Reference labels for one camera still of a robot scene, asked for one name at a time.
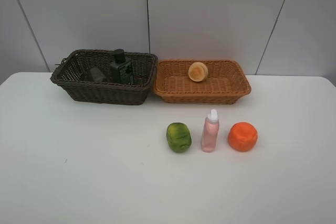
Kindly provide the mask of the red orange toy peach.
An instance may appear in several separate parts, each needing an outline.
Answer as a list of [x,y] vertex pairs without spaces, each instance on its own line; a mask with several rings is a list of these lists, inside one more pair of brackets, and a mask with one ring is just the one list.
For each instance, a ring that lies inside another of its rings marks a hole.
[[190,65],[188,76],[194,82],[202,82],[208,77],[208,68],[202,62],[195,62]]

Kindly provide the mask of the dark green square bottle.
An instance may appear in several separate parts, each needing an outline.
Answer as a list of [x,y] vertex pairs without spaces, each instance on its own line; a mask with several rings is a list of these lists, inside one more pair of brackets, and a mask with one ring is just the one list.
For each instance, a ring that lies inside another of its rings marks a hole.
[[127,57],[123,49],[112,52],[114,61],[110,64],[112,81],[118,84],[134,85],[131,58]]

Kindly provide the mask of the green squishy toy fruit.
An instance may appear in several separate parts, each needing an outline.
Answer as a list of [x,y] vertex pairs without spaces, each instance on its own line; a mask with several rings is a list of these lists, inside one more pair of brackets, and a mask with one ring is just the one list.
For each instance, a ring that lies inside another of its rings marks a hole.
[[166,129],[166,140],[169,148],[176,153],[186,152],[192,145],[191,133],[186,124],[171,123]]

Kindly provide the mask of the dark brown wicker basket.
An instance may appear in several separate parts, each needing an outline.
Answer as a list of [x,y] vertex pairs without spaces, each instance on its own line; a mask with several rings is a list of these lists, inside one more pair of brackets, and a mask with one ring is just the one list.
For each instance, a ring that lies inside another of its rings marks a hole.
[[50,80],[63,88],[75,101],[119,105],[141,105],[152,88],[158,57],[154,54],[126,52],[133,68],[134,85],[115,82],[90,82],[89,69],[100,67],[110,75],[113,51],[78,49],[73,51],[52,73]]

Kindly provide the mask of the pink bottle white cap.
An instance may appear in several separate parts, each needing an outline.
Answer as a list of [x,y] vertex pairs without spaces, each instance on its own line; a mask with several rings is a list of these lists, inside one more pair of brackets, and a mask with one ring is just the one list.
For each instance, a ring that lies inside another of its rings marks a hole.
[[216,147],[217,136],[219,132],[219,118],[217,110],[211,109],[205,119],[203,135],[201,139],[201,149],[203,152],[210,153]]

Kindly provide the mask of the translucent purple plastic cup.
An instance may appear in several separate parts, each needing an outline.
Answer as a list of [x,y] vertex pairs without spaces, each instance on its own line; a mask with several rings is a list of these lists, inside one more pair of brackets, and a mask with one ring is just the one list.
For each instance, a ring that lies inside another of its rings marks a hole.
[[111,82],[109,75],[101,67],[90,68],[80,77],[80,80],[89,82]]

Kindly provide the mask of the orange squishy toy fruit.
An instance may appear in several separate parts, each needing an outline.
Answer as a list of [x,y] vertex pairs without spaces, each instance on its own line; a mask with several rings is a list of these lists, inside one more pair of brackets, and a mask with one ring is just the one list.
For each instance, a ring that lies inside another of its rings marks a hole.
[[257,129],[250,123],[238,122],[232,126],[227,137],[231,148],[239,152],[248,152],[258,140]]

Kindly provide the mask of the light orange wicker basket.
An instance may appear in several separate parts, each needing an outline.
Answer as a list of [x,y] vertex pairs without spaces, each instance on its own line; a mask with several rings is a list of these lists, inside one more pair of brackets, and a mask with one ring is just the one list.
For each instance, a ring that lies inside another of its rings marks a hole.
[[158,63],[155,94],[167,103],[234,104],[250,94],[251,86],[240,65],[232,60],[200,60],[208,69],[202,82],[188,76],[197,60],[162,60]]

